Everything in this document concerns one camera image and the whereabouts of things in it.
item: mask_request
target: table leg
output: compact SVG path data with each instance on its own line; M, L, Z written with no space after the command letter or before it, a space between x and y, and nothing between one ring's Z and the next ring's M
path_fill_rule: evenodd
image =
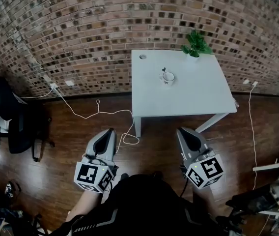
M210 126L214 125L217 121L224 118L226 115L228 115L228 113L215 114L208 121L206 121L204 124L202 124L200 127L198 127L195 131L198 132L198 133L203 132L205 129L209 128Z
M141 117L134 117L134 126L135 126L135 134L136 137L140 137L140 125L141 125Z

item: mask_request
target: wooden floor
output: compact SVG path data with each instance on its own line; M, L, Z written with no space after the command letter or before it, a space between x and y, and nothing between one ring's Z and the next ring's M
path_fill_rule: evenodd
M247 95L235 95L240 104L238 112L230 114L202 134L214 151L221 155L226 168L226 176L212 185L213 193L222 213L230 211L225 202L233 195L253 188L255 166L252 131L248 113ZM70 100L68 103L76 113L88 116L97 111L96 98ZM22 194L19 203L32 215L41 213L44 225L54 230L65 220L67 212L73 207L82 190L73 183L75 165L81 160L88 141L98 132L113 127L118 139L132 123L129 113L114 116L99 114L88 120L72 114L62 101L45 103L53 119L50 137L56 147L41 146L41 161L33 162L30 151L22 154L9 154L7 141L0 146L0 187L10 179L17 181ZM100 98L100 110L113 112L131 109L130 96ZM253 96L251 112L255 130L257 163L274 163L279 155L279 98ZM121 145L114 157L119 168L115 182L122 173L129 175L162 171L177 194L180 194L185 180L179 170L181 155L178 151L175 130L179 126L197 128L209 116L144 118L142 137L135 146ZM267 183L268 175L259 173L257 186ZM185 196L192 196L189 184ZM259 215L253 219L253 226L246 227L247 235L257 235L266 217Z

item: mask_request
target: green plant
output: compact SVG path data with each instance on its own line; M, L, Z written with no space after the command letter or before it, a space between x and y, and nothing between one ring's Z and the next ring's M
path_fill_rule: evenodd
M196 30L193 30L189 35L187 35L190 47L181 46L181 50L185 54L189 54L192 57L198 58L200 53L212 54L212 50L206 44L204 36L199 34Z

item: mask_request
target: mug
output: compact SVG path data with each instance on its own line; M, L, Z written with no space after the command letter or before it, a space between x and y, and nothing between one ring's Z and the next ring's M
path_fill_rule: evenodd
M159 79L161 80L162 84L167 86L167 87L170 87L173 82L174 82L174 79L175 79L175 76L173 73L170 73L170 72L164 72L160 77Z

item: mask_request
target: black wire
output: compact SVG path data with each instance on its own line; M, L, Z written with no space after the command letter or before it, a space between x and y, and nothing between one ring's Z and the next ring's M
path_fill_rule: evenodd
M187 186L188 186L188 181L189 181L189 179L187 178L187 180L186 180L186 182L185 182L185 185L184 185L184 188L183 188L183 191L182 191L180 197L182 197L183 193L185 192L185 189L186 189Z

